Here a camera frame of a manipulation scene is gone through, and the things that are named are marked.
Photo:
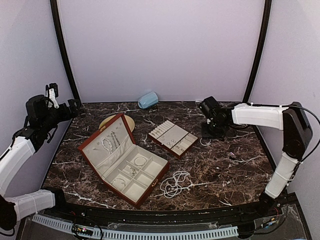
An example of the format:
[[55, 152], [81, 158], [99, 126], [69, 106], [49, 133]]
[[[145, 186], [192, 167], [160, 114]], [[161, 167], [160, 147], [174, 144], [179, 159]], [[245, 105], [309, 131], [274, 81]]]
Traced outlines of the white bangle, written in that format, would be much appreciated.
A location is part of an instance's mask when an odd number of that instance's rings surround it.
[[203, 137], [202, 137], [202, 138], [199, 140], [199, 143], [200, 143], [202, 146], [207, 147], [207, 146], [210, 146], [210, 145], [211, 145], [212, 140], [211, 140], [210, 138], [203, 138]]

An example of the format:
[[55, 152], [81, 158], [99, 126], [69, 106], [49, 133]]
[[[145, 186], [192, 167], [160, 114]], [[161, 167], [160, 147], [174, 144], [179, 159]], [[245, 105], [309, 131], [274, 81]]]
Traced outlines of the small red jewelry tray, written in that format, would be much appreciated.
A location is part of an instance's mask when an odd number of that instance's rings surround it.
[[198, 137], [169, 120], [158, 125], [147, 136], [178, 159], [198, 140]]

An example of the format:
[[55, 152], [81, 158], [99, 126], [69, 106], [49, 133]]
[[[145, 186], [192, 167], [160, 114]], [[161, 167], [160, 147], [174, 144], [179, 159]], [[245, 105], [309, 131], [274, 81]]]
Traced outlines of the large red jewelry box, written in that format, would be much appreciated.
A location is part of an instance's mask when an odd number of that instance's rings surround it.
[[122, 113], [86, 139], [78, 150], [107, 188], [136, 208], [169, 170], [166, 159], [136, 145]]

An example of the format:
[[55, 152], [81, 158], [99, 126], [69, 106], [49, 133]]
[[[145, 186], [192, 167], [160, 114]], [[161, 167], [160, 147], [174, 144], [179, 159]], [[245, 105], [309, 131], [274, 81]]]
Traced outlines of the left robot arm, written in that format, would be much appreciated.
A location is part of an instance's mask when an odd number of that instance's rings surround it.
[[59, 123], [78, 115], [81, 102], [70, 99], [68, 103], [56, 104], [51, 97], [42, 94], [26, 103], [27, 116], [23, 127], [12, 136], [12, 142], [0, 157], [0, 227], [2, 235], [10, 237], [17, 222], [50, 209], [60, 218], [67, 218], [70, 206], [64, 202], [59, 189], [40, 189], [15, 197], [5, 197], [8, 187], [26, 161], [44, 144], [50, 143]]

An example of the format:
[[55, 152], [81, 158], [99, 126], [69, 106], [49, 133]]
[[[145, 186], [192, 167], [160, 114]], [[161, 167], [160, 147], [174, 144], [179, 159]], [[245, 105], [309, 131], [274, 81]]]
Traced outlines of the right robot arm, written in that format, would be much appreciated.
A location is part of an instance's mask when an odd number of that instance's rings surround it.
[[255, 205], [255, 213], [266, 217], [294, 180], [300, 165], [312, 154], [308, 148], [313, 130], [307, 115], [315, 114], [298, 101], [278, 105], [222, 104], [212, 96], [205, 98], [199, 109], [206, 118], [203, 127], [211, 138], [222, 138], [230, 128], [242, 125], [253, 126], [260, 134], [260, 143], [273, 160], [273, 174]]

